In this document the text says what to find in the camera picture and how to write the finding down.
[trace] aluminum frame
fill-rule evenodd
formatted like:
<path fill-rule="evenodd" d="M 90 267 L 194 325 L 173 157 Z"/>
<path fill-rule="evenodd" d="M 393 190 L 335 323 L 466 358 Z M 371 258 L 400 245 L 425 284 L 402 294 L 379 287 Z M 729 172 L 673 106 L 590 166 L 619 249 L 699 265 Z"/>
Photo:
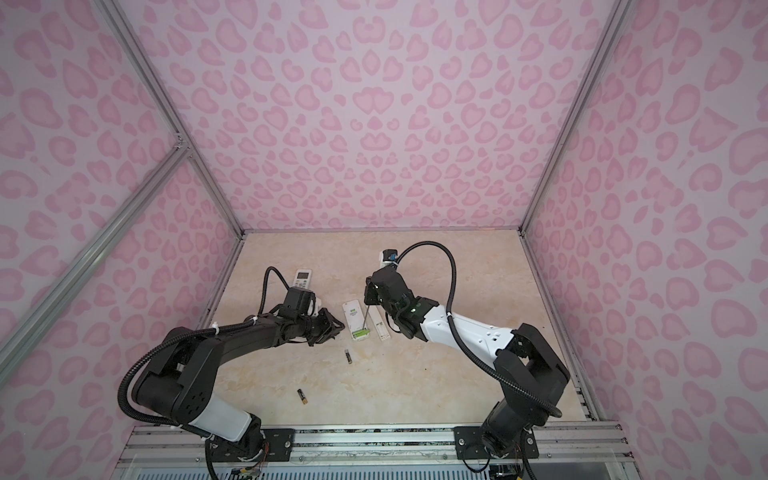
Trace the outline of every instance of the aluminum frame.
<path fill-rule="evenodd" d="M 453 424 L 271 425 L 296 436 L 286 465 L 461 465 Z M 536 462 L 634 463 L 625 432 L 616 422 L 548 422 L 534 427 Z M 118 459 L 123 468 L 183 468 L 204 458 L 203 439 L 165 425 L 134 428 Z M 512 463 L 513 458 L 494 459 Z M 247 463 L 226 464 L 228 467 Z"/>
<path fill-rule="evenodd" d="M 213 198 L 214 203 L 222 216 L 227 219 L 230 228 L 232 228 L 238 237 L 242 237 L 243 227 L 240 225 L 240 221 L 235 216 L 232 206 L 208 169 L 208 166 L 203 160 L 203 156 L 200 154 L 200 151 L 194 143 L 194 139 L 184 126 L 184 122 L 181 120 L 181 116 L 171 101 L 170 95 L 163 87 L 160 75 L 157 74 L 149 61 L 144 48 L 141 46 L 141 43 L 136 36 L 136 32 L 134 32 L 131 23 L 125 16 L 122 7 L 118 4 L 117 0 L 94 0 L 94 3 L 99 10 L 101 10 L 101 14 L 109 24 L 115 38 L 120 43 L 126 56 L 131 61 L 139 77 L 141 77 L 144 85 L 147 87 L 149 95 L 157 104 L 163 119 L 170 126 L 170 129 L 175 132 L 177 139 L 186 142 L 190 146 L 192 151 L 192 166 L 203 181 L 203 185 L 206 190 L 208 190 L 208 194 Z"/>
<path fill-rule="evenodd" d="M 224 295 L 224 290 L 227 288 L 230 277 L 232 277 L 232 272 L 235 270 L 237 259 L 240 258 L 240 252 L 243 251 L 245 239 L 246 236 L 236 239 L 235 244 L 232 246 L 232 251 L 230 251 L 230 255 L 227 258 L 224 270 L 221 271 L 221 274 L 214 285 L 214 289 L 212 290 L 211 298 L 208 300 L 208 304 L 203 310 L 203 315 L 200 317 L 200 322 L 197 324 L 198 329 L 207 328 L 210 325 L 211 320 L 214 319 L 216 308 L 218 308 L 219 303 L 221 302 L 221 297 Z"/>
<path fill-rule="evenodd" d="M 637 0 L 617 0 L 616 3 L 614 3 L 611 13 L 608 16 L 607 23 L 598 39 L 598 45 L 587 63 L 587 67 L 584 71 L 584 80 L 579 84 L 574 101 L 571 103 L 571 108 L 568 109 L 568 114 L 565 117 L 563 127 L 558 132 L 558 136 L 554 141 L 554 148 L 552 148 L 552 152 L 547 159 L 544 172 L 536 183 L 531 203 L 528 205 L 528 209 L 525 211 L 525 215 L 523 216 L 520 225 L 521 232 L 528 231 L 528 228 L 531 226 L 536 210 L 549 186 L 554 169 L 563 158 L 566 146 L 568 145 L 571 136 L 576 131 L 582 114 L 587 109 L 589 100 L 605 72 L 605 68 L 607 67 L 608 61 L 611 59 L 611 55 L 616 49 L 621 33 L 624 31 L 628 19 L 634 12 L 636 3 Z"/>
<path fill-rule="evenodd" d="M 134 221 L 189 156 L 187 144 L 180 142 L 72 260 L 66 273 L 51 287 L 45 298 L 22 318 L 11 337 L 0 348 L 0 388 L 10 380 L 61 312 L 80 293 L 94 271 L 109 257 Z"/>
<path fill-rule="evenodd" d="M 483 461 L 475 464 L 482 467 Z M 604 472 L 594 467 L 600 464 L 582 462 L 549 463 L 544 468 L 536 466 L 539 478 L 573 478 L 574 480 L 639 480 L 634 463 L 602 463 Z M 214 467 L 220 480 L 240 480 L 225 467 Z M 447 465 L 278 465 L 263 468 L 259 480 L 490 480 L 509 478 L 509 475 L 492 475 L 489 469 L 470 472 L 462 464 Z M 111 480 L 209 480 L 208 471 L 202 465 L 184 468 L 118 468 Z"/>
<path fill-rule="evenodd" d="M 452 231 L 476 231 L 476 230 L 517 230 L 515 225 L 504 225 L 503 227 L 342 227 L 342 228 L 269 228 L 256 230 L 250 228 L 245 230 L 249 233 L 360 233 L 360 232 L 444 232 Z"/>

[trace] wires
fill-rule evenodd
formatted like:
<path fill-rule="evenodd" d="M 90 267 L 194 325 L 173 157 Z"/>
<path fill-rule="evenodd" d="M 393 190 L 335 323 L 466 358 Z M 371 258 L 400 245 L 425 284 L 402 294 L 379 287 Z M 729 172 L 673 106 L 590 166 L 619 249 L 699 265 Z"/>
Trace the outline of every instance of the wires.
<path fill-rule="evenodd" d="M 211 480 L 219 480 L 219 475 L 214 470 L 214 462 L 210 459 L 210 438 L 205 439 L 205 466 L 208 468 Z"/>
<path fill-rule="evenodd" d="M 266 458 L 270 455 L 270 443 L 264 442 L 264 456 L 261 457 L 261 460 L 259 460 L 259 463 L 255 464 L 253 467 L 257 468 L 266 463 Z"/>
<path fill-rule="evenodd" d="M 264 313 L 264 304 L 266 303 L 266 287 L 270 281 L 270 272 L 276 273 L 277 277 L 280 278 L 280 281 L 283 282 L 283 286 L 286 287 L 286 290 L 289 289 L 288 282 L 283 278 L 283 274 L 280 273 L 280 271 L 274 266 L 268 266 L 264 272 L 264 283 L 261 285 L 261 304 L 259 305 L 259 315 Z"/>
<path fill-rule="evenodd" d="M 522 445 L 519 443 L 515 444 L 515 471 L 517 472 L 516 475 L 518 477 L 523 476 L 523 466 L 520 465 L 520 462 L 518 461 L 518 452 L 522 450 Z"/>
<path fill-rule="evenodd" d="M 525 429 L 522 429 L 520 431 L 520 452 L 523 458 L 523 466 L 525 467 L 525 471 L 528 473 L 528 477 L 530 477 L 531 480 L 536 480 L 536 475 L 534 475 L 533 470 L 531 470 L 531 464 L 528 463 L 528 457 L 525 456 L 525 447 L 523 445 L 524 441 L 525 441 Z"/>
<path fill-rule="evenodd" d="M 528 390 L 522 388 L 520 385 L 518 385 L 515 382 L 512 382 L 511 380 L 507 379 L 504 376 L 499 375 L 496 370 L 491 368 L 490 366 L 486 365 L 485 362 L 480 360 L 470 349 L 469 347 L 464 344 L 464 340 L 462 340 L 461 336 L 458 334 L 458 330 L 456 329 L 456 324 L 453 321 L 453 315 L 451 312 L 451 307 L 453 305 L 453 296 L 456 293 L 456 262 L 453 260 L 453 255 L 451 254 L 451 251 L 448 250 L 448 248 L 445 247 L 445 245 L 437 242 L 433 242 L 431 240 L 425 240 L 423 242 L 417 242 L 411 245 L 410 247 L 403 250 L 403 252 L 400 254 L 399 257 L 395 260 L 395 266 L 396 268 L 400 265 L 400 262 L 402 261 L 402 258 L 405 257 L 408 252 L 415 249 L 416 247 L 421 247 L 422 245 L 432 245 L 433 247 L 438 247 L 440 250 L 445 252 L 445 255 L 448 256 L 448 260 L 451 262 L 451 289 L 448 293 L 448 301 L 445 303 L 445 313 L 448 315 L 448 325 L 451 329 L 451 334 L 453 335 L 453 339 L 456 341 L 456 344 L 460 348 L 460 350 L 480 369 L 489 374 L 491 377 L 497 379 L 499 382 L 505 384 L 510 389 L 512 389 L 515 393 L 523 397 L 524 399 L 527 399 L 529 402 L 534 403 L 536 406 L 538 406 L 540 409 L 545 410 L 549 415 L 552 415 L 555 418 L 561 418 L 563 416 L 563 412 L 560 411 L 560 409 L 557 406 L 552 405 L 551 402 L 548 402 L 547 400 L 540 399 L 538 396 L 534 395 L 533 393 L 530 393 Z"/>
<path fill-rule="evenodd" d="M 396 323 L 397 323 L 398 320 L 400 320 L 400 316 L 402 315 L 402 313 L 405 312 L 409 307 L 410 307 L 410 305 L 404 305 L 403 308 L 401 308 L 400 310 L 397 311 L 397 313 L 395 314 L 395 318 L 394 318 Z"/>
<path fill-rule="evenodd" d="M 467 450 L 469 447 L 473 447 L 473 446 L 475 446 L 475 445 L 477 445 L 477 444 L 473 444 L 473 445 L 467 445 L 466 447 L 464 447 L 464 451 L 466 452 L 466 450 Z M 484 472 L 484 471 L 485 471 L 485 469 L 488 467 L 488 465 L 490 465 L 490 464 L 491 464 L 491 456 L 490 456 L 490 455 L 488 455 L 488 458 L 485 460 L 485 465 L 483 465 L 483 466 L 482 466 L 482 468 L 480 468 L 480 469 L 477 469 L 477 468 L 472 468 L 472 467 L 470 467 L 470 466 L 469 466 L 469 464 L 467 463 L 467 461 L 466 461 L 466 459 L 465 459 L 465 458 L 462 458 L 462 462 L 464 462 L 464 466 L 465 466 L 466 468 L 469 468 L 469 471 L 470 471 L 470 472 L 473 472 L 473 473 L 482 473 L 482 472 Z"/>
<path fill-rule="evenodd" d="M 395 330 L 392 328 L 392 324 L 389 322 L 389 314 L 387 312 L 384 312 L 384 318 L 386 319 L 386 324 L 389 326 L 390 330 L 392 330 L 394 333 L 402 333 L 400 330 Z"/>

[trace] black cable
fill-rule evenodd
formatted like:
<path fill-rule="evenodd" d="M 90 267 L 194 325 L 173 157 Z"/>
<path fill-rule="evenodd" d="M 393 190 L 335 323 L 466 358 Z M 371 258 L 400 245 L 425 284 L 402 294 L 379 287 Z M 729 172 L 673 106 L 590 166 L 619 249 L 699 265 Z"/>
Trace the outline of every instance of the black cable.
<path fill-rule="evenodd" d="M 423 242 L 417 242 L 411 245 L 410 247 L 403 250 L 403 252 L 397 257 L 395 260 L 395 268 L 397 268 L 400 265 L 400 262 L 402 261 L 402 258 L 408 254 L 411 250 L 415 249 L 416 247 L 421 247 L 422 245 L 432 245 L 433 247 L 438 247 L 440 250 L 445 252 L 445 255 L 448 256 L 448 260 L 451 262 L 451 289 L 448 293 L 448 301 L 445 303 L 445 313 L 448 316 L 448 325 L 451 329 L 451 334 L 453 335 L 453 339 L 456 341 L 456 344 L 460 348 L 460 350 L 467 356 L 469 359 L 480 369 L 492 376 L 493 378 L 497 379 L 499 382 L 504 383 L 506 386 L 511 388 L 515 391 L 518 395 L 521 397 L 527 399 L 528 401 L 534 403 L 539 408 L 545 410 L 549 415 L 552 415 L 555 418 L 561 418 L 563 416 L 563 412 L 560 411 L 560 409 L 557 406 L 552 405 L 551 402 L 548 402 L 547 400 L 543 400 L 538 398 L 538 396 L 534 395 L 533 393 L 530 393 L 528 390 L 522 388 L 520 385 L 518 385 L 515 382 L 512 382 L 511 380 L 507 379 L 506 377 L 503 377 L 499 375 L 496 370 L 488 366 L 485 362 L 480 360 L 470 349 L 469 347 L 464 344 L 464 340 L 462 340 L 461 336 L 458 334 L 458 330 L 456 329 L 456 324 L 453 321 L 453 314 L 451 312 L 451 307 L 453 305 L 453 296 L 456 293 L 456 262 L 453 260 L 453 255 L 451 254 L 451 251 L 448 250 L 448 248 L 445 247 L 445 245 L 437 242 L 433 242 L 431 240 L 425 240 Z"/>
<path fill-rule="evenodd" d="M 394 333 L 402 333 L 400 330 L 395 330 L 392 327 L 392 324 L 389 322 L 389 314 L 387 312 L 384 312 L 384 318 L 386 319 L 386 324 L 389 326 L 390 330 L 392 330 Z"/>
<path fill-rule="evenodd" d="M 523 466 L 525 467 L 525 471 L 528 473 L 528 477 L 530 477 L 531 480 L 536 480 L 536 475 L 534 475 L 533 470 L 531 469 L 531 464 L 528 463 L 528 457 L 525 456 L 525 447 L 523 446 L 524 441 L 525 441 L 525 430 L 521 430 L 520 431 L 520 452 L 522 453 Z"/>
<path fill-rule="evenodd" d="M 214 470 L 214 462 L 210 459 L 210 439 L 205 439 L 205 466 L 208 468 L 211 480 L 219 480 L 219 475 Z"/>
<path fill-rule="evenodd" d="M 397 323 L 397 322 L 398 322 L 398 320 L 400 320 L 400 315 L 401 315 L 403 312 L 405 312 L 405 311 L 406 311 L 406 310 L 407 310 L 409 307 L 410 307 L 410 305 L 405 305 L 403 308 L 401 308 L 400 310 L 398 310 L 398 311 L 397 311 L 397 313 L 395 313 L 395 316 L 394 316 L 394 318 L 392 318 L 392 321 L 394 321 L 395 323 Z"/>
<path fill-rule="evenodd" d="M 264 283 L 261 285 L 261 304 L 259 305 L 259 315 L 264 312 L 264 304 L 266 303 L 266 285 L 270 281 L 270 272 L 277 273 L 277 276 L 280 278 L 280 281 L 283 282 L 283 286 L 286 287 L 286 290 L 290 288 L 288 287 L 288 282 L 286 279 L 283 278 L 283 274 L 280 273 L 280 271 L 274 266 L 268 266 L 264 272 Z"/>
<path fill-rule="evenodd" d="M 466 451 L 471 446 L 474 446 L 474 445 L 467 445 L 466 447 L 464 447 L 464 450 Z M 470 472 L 473 472 L 473 473 L 483 473 L 485 471 L 485 469 L 488 467 L 488 465 L 491 464 L 491 456 L 488 455 L 488 458 L 485 460 L 485 465 L 483 465 L 482 468 L 480 468 L 479 470 L 476 469 L 476 468 L 470 467 L 465 458 L 462 458 L 462 462 L 464 462 L 464 466 L 466 468 L 469 468 Z"/>

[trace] robotic arm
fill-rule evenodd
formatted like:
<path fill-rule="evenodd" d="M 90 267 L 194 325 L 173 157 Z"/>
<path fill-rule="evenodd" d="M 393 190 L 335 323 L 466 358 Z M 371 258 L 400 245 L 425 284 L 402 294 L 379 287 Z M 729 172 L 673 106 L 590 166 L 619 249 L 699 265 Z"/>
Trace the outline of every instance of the robotic arm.
<path fill-rule="evenodd" d="M 423 245 L 440 248 L 451 262 L 451 292 L 446 306 L 415 296 L 397 272 L 402 258 Z M 443 343 L 463 351 L 500 382 L 505 398 L 481 427 L 482 443 L 491 454 L 507 455 L 523 429 L 544 425 L 550 415 L 562 416 L 555 405 L 571 374 L 535 327 L 522 323 L 517 329 L 501 328 L 451 312 L 456 268 L 447 248 L 436 242 L 419 242 L 399 257 L 396 250 L 384 250 L 382 259 L 389 264 L 366 279 L 366 305 L 380 305 L 409 339 Z"/>
<path fill-rule="evenodd" d="M 313 292 L 290 287 L 283 303 L 242 323 L 197 331 L 172 329 L 123 378 L 118 405 L 142 422 L 178 425 L 204 438 L 217 437 L 217 446 L 223 447 L 219 451 L 226 450 L 232 461 L 257 457 L 263 452 L 261 420 L 214 393 L 219 366 L 255 350 L 293 342 L 296 337 L 304 337 L 309 346 L 334 338 L 344 324 L 327 309 L 315 314 L 315 305 Z M 131 398 L 161 416 L 145 415 L 127 401 L 128 386 L 143 365 L 146 368 L 134 384 Z"/>

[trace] white remote control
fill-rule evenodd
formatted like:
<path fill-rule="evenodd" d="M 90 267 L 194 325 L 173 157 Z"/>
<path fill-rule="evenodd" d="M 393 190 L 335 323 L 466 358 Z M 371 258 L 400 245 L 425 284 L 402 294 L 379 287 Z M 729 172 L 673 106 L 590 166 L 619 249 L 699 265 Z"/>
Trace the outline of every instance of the white remote control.
<path fill-rule="evenodd" d="M 299 268 L 296 271 L 296 276 L 293 278 L 293 285 L 299 288 L 310 289 L 310 279 L 312 278 L 312 270 L 307 268 Z"/>
<path fill-rule="evenodd" d="M 379 308 L 377 306 L 371 306 L 368 307 L 368 316 L 371 317 L 371 321 L 373 322 L 373 325 L 376 327 L 376 332 L 379 334 L 379 338 L 382 340 L 389 340 L 392 338 L 389 335 L 389 330 L 387 330 L 386 325 L 384 325 L 384 320 L 382 320 L 381 313 L 379 313 Z"/>

